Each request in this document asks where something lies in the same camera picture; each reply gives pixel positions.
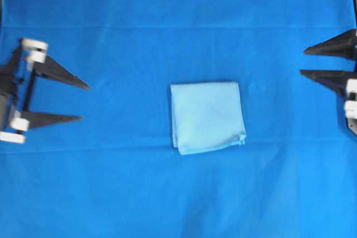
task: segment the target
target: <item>light blue cloth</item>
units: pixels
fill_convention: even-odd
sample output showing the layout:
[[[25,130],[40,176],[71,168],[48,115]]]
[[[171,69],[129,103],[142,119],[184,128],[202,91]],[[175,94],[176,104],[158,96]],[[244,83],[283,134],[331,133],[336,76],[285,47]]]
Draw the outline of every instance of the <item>light blue cloth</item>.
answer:
[[[171,105],[173,146],[181,154],[244,144],[238,83],[171,85]]]

